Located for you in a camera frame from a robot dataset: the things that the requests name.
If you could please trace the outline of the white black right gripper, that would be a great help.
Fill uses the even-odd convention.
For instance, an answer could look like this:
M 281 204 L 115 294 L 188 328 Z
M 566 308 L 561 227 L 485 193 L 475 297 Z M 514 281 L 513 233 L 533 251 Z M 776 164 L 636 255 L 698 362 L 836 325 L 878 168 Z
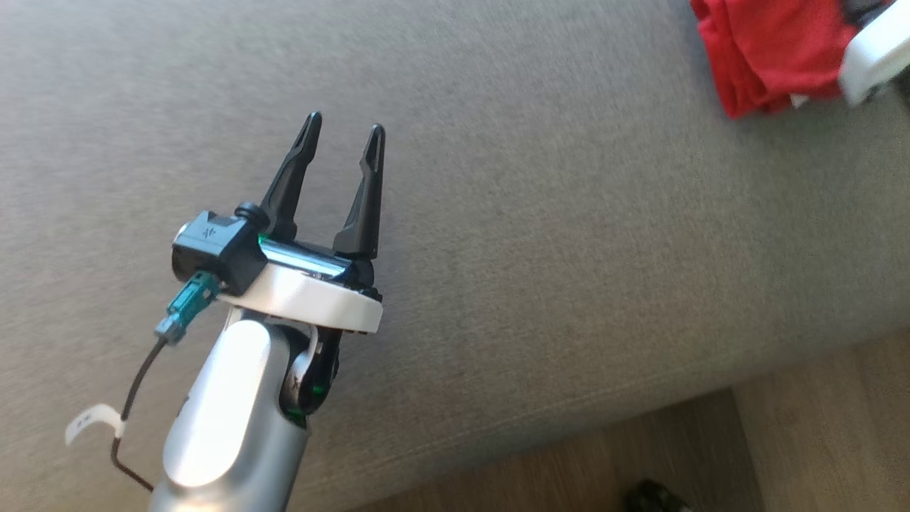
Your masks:
M 910 68 L 910 10 L 885 10 L 890 0 L 842 0 L 846 22 L 858 29 L 837 77 L 842 96 L 859 106 Z

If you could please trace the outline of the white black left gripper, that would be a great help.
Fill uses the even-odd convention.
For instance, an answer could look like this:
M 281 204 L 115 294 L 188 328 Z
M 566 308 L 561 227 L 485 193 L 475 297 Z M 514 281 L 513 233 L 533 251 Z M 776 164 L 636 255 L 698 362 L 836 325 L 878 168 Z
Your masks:
M 270 240 L 247 240 L 218 258 L 223 287 L 218 298 L 232 306 L 217 342 L 218 390 L 239 398 L 249 412 L 273 395 L 289 420 L 305 420 L 327 398 L 338 369 L 344 333 L 373 334 L 383 314 L 373 287 L 378 255 L 385 129 L 373 125 L 362 152 L 358 185 L 333 250 L 293 242 L 300 191 L 321 136 L 322 114 L 308 115 L 276 172 L 260 207 L 269 214 Z

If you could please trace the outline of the red shorts number 23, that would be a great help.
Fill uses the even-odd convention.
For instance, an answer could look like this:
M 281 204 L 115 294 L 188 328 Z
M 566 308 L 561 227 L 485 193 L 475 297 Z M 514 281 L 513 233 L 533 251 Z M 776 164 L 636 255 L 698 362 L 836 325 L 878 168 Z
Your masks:
M 841 0 L 689 0 L 719 103 L 731 119 L 777 113 L 793 97 L 841 97 L 838 75 L 856 26 Z

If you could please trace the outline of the large grey sofa seat cushion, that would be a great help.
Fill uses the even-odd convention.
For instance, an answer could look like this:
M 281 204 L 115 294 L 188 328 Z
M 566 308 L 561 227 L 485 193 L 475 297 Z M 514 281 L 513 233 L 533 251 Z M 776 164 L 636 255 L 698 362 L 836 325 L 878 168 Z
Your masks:
M 910 324 L 910 114 L 729 119 L 688 0 L 0 0 L 0 512 L 146 512 L 111 430 L 176 231 L 269 188 L 328 246 L 387 131 L 375 335 L 293 510 L 337 512 Z

